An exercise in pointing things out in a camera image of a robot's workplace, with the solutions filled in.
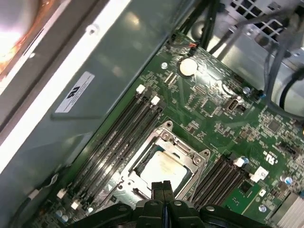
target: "gray cable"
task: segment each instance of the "gray cable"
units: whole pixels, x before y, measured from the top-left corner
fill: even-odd
[[[241,21],[241,22],[237,23],[235,25],[235,27],[237,27],[236,32],[233,34],[232,39],[227,43],[227,45],[224,47],[224,49],[218,55],[217,59],[221,61],[227,55],[227,53],[230,51],[230,49],[232,48],[234,43],[242,35],[243,29],[246,25],[256,24],[256,23],[267,21],[267,20],[270,20],[270,19],[279,19],[279,18],[282,18],[282,17],[287,18],[288,16],[291,15],[292,12],[293,12],[293,10],[285,9],[285,10],[281,10],[281,11],[274,12],[274,13],[271,13],[271,14],[263,15],[263,16],[256,17],[256,18],[252,18],[252,19],[249,19],[249,20],[244,20],[244,21]],[[230,35],[226,36],[226,37],[225,37],[225,35],[223,36],[223,38],[225,40],[228,40],[229,37],[232,35],[232,33],[230,33]]]
[[[272,63],[272,66],[270,68],[270,71],[268,70],[269,67],[269,61],[270,61],[270,56],[271,53],[268,54],[267,58],[266,58],[266,69],[264,69],[264,78],[267,79],[265,82],[265,92],[266,92],[266,104],[268,105],[268,107],[278,113],[281,116],[285,116],[288,118],[293,118],[296,120],[304,120],[303,116],[298,116],[295,114],[291,114],[286,112],[285,110],[283,110],[281,107],[279,107],[277,104],[275,104],[274,102],[272,102],[272,93],[273,93],[273,89],[274,89],[274,85],[276,82],[276,77],[277,74],[279,72],[280,66],[282,64],[282,61],[285,57],[285,53],[288,50],[288,48],[293,44],[294,42],[294,37],[295,36],[295,29],[297,28],[297,26],[291,27],[289,29],[286,30],[286,37],[284,37],[282,39],[282,41],[280,42],[280,46],[277,50],[277,53],[275,55],[275,59]]]
[[[268,55],[265,59],[264,62],[264,93],[266,93],[268,91],[268,74],[269,74],[269,68],[270,68],[270,58],[273,55],[273,53],[275,52],[275,44],[272,42],[271,46],[270,46],[270,50],[268,52]]]

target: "wire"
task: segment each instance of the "wire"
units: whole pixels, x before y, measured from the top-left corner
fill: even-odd
[[[268,74],[269,74],[269,68],[270,68],[270,58],[273,55],[273,53],[275,52],[275,50],[276,50],[275,48],[276,48],[276,46],[275,46],[274,42],[271,42],[268,55],[264,62],[264,93],[266,93],[268,90],[267,81],[268,81]]]
[[[196,20],[200,17],[200,15],[205,11],[207,6],[210,4],[210,0],[201,0],[199,5],[194,9],[194,11],[189,15],[186,21],[179,28],[180,32],[187,35],[190,31],[192,25],[196,22]]]
[[[288,91],[290,90],[290,88],[297,82],[300,80],[304,79],[304,67],[298,69],[297,71],[295,71],[292,75],[291,75],[291,79],[290,81],[287,83],[287,85],[285,86],[284,90],[281,93],[281,97],[280,97],[280,107],[285,109],[285,99],[287,96]]]
[[[266,94],[266,104],[267,104],[268,108],[270,108],[272,111],[274,111],[284,117],[293,118],[296,120],[304,120],[303,116],[298,116],[298,115],[286,112],[285,110],[280,108],[277,104],[273,103],[272,99],[271,99],[274,85],[276,82],[276,77],[279,72],[282,61],[285,57],[285,53],[295,40],[295,37],[296,37],[295,30],[294,30],[295,28],[297,28],[297,26],[294,26],[294,27],[290,26],[286,30],[286,33],[285,33],[286,37],[282,36],[283,40],[280,42],[280,46],[277,49],[277,53],[275,55],[275,59],[272,63],[272,66],[270,68],[269,74],[266,70],[264,70],[264,74],[265,74],[264,78],[266,78],[266,79],[268,78],[267,82],[265,83],[265,86],[264,86],[264,91]]]
[[[210,54],[214,54],[223,44],[226,43],[226,41],[230,38],[230,36],[233,34],[233,31],[228,30],[222,39],[219,40],[219,42],[209,51]]]
[[[246,25],[250,25],[250,24],[256,24],[256,23],[260,23],[263,21],[268,21],[270,19],[280,19],[282,17],[287,18],[288,16],[291,15],[293,11],[292,10],[281,10],[281,11],[277,11],[271,14],[267,14],[267,15],[262,15],[256,18],[252,18],[249,20],[243,20],[238,22],[237,24],[235,24],[234,26],[237,28],[237,31],[234,34],[234,38],[231,42],[227,43],[227,45],[224,47],[224,49],[222,50],[222,52],[218,55],[218,60],[222,60],[226,54],[230,51],[230,49],[232,48],[232,46],[234,45],[234,43],[237,41],[237,39],[241,36],[242,31],[244,29],[244,27]],[[215,53],[224,43],[226,43],[226,41],[233,35],[233,32],[231,30],[227,31],[224,36],[219,40],[219,42],[211,49],[210,53],[213,54]]]
[[[213,35],[215,20],[219,8],[220,0],[213,0],[207,14],[207,19],[204,25],[204,28],[202,30],[202,35],[200,38],[200,46],[203,49],[207,49],[209,42]]]
[[[292,78],[287,85],[285,86],[284,90],[282,91],[281,97],[280,97],[280,107],[285,109],[285,99],[287,96],[288,91],[290,90],[290,88],[295,84],[295,82],[297,81],[297,79]]]
[[[15,215],[13,216],[13,218],[10,220],[9,222],[9,228],[19,228],[20,227],[20,215],[22,214],[22,212],[24,211],[24,209],[26,208],[26,206],[31,202],[31,198],[27,197],[22,203],[21,205],[18,207]]]

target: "white connector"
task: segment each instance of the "white connector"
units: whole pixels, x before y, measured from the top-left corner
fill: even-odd
[[[140,84],[140,85],[137,87],[136,92],[137,92],[138,94],[142,94],[143,91],[145,90],[145,88],[146,88],[146,87],[144,87],[143,85]]]
[[[57,193],[57,197],[58,197],[59,199],[62,199],[62,198],[65,196],[66,192],[67,192],[67,190],[61,189],[61,190]]]
[[[71,205],[71,208],[73,208],[74,210],[76,210],[80,205],[80,202],[75,200],[72,205]]]
[[[157,103],[159,103],[161,99],[158,96],[154,96],[154,98],[152,98],[151,100],[151,104],[152,105],[157,105]]]

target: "chip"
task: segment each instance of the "chip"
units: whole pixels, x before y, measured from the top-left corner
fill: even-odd
[[[277,132],[280,129],[280,127],[281,124],[277,120],[272,120],[268,125],[268,128],[273,132]]]
[[[241,132],[240,136],[245,139],[247,138],[248,134],[245,131],[243,131]]]
[[[270,194],[274,196],[274,195],[276,194],[276,190],[272,189],[272,190],[270,191]]]
[[[247,181],[244,181],[241,186],[239,187],[239,189],[243,192],[243,193],[247,193],[249,191],[249,189],[252,187],[251,184],[249,184]]]
[[[288,189],[288,186],[284,183],[284,182],[279,182],[277,187],[281,190],[281,191],[285,191]]]

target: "integrated circuit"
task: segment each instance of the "integrated circuit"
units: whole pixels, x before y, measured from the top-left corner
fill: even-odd
[[[280,129],[280,127],[281,124],[277,120],[272,120],[268,125],[268,128],[274,133],[276,133]]]
[[[240,186],[239,189],[244,193],[247,194],[247,192],[250,190],[252,185],[248,183],[247,181],[244,181]]]

